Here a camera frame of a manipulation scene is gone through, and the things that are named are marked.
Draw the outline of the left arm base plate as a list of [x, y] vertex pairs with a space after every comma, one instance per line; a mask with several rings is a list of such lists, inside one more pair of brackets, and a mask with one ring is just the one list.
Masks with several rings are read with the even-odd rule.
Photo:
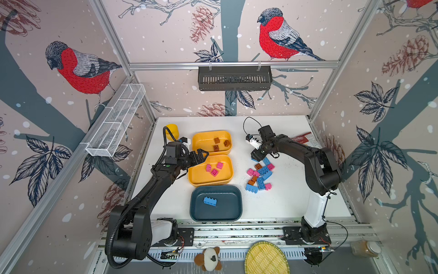
[[194, 241], [193, 228], [179, 228], [177, 232], [172, 232], [167, 239], [161, 240], [152, 247], [191, 247]]

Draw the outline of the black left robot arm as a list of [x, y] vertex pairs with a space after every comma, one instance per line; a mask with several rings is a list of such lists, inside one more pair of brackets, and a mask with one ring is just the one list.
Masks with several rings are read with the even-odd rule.
[[152, 220], [151, 213], [165, 191], [181, 177], [181, 171], [204, 163], [208, 156], [202, 149], [189, 151], [179, 141], [164, 146], [145, 187], [126, 205], [118, 205], [110, 213], [104, 250], [112, 268], [123, 268], [133, 259], [145, 259], [156, 243], [178, 242], [176, 220]]

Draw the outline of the blue sloped lego brick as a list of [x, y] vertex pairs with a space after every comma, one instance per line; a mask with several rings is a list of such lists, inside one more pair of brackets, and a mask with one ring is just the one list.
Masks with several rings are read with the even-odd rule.
[[269, 160], [268, 158], [264, 158], [262, 161], [263, 161], [263, 163], [264, 163], [266, 166], [268, 166], [268, 165], [271, 164], [271, 163], [270, 163], [270, 160]]

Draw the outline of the long blue lego brick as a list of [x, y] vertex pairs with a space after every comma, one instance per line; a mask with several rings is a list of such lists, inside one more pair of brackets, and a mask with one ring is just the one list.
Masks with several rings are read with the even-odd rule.
[[203, 203], [213, 207], [217, 206], [217, 200], [210, 197], [204, 197]]

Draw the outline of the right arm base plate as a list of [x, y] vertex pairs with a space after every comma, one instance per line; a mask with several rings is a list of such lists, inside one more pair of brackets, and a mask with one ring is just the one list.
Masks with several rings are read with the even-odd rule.
[[287, 245], [331, 245], [326, 224], [318, 228], [283, 227], [281, 238]]

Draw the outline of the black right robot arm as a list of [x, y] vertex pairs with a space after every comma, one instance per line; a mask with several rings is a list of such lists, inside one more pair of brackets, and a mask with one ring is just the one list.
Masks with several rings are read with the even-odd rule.
[[267, 155], [285, 154], [304, 165], [305, 182], [312, 193], [308, 207], [301, 219], [301, 239], [312, 244], [327, 234], [325, 211], [334, 191], [341, 182], [341, 171], [329, 148], [315, 148], [300, 144], [287, 135], [276, 135], [270, 126], [258, 129], [261, 140], [251, 134], [246, 141], [254, 147], [253, 160], [261, 161]]

